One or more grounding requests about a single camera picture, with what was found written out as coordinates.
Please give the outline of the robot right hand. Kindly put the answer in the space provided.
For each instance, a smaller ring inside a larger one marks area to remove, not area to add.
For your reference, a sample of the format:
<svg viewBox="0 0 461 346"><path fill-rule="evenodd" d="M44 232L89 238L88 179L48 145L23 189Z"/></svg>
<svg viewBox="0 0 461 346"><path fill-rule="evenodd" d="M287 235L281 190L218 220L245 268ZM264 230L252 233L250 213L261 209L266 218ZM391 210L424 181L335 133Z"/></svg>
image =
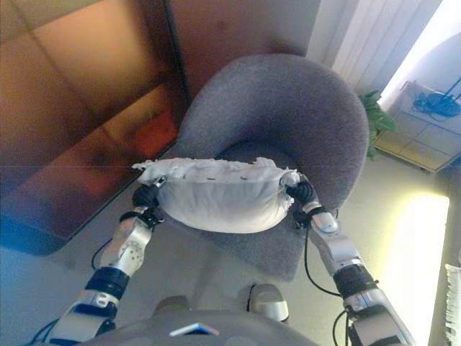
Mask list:
<svg viewBox="0 0 461 346"><path fill-rule="evenodd" d="M321 207L318 195L308 180L301 180L293 187L287 187L286 193L300 205L300 210L309 213Z"/></svg>

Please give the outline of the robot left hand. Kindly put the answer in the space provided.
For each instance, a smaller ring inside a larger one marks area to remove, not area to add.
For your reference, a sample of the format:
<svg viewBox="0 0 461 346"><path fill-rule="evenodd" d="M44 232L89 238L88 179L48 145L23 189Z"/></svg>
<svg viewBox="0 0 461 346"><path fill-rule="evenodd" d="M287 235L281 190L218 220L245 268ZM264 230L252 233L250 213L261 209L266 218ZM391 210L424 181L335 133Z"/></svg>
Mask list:
<svg viewBox="0 0 461 346"><path fill-rule="evenodd" d="M166 178L160 177L151 184L142 184L138 187L132 197L134 211L147 214L155 213L158 210L157 196L165 182Z"/></svg>

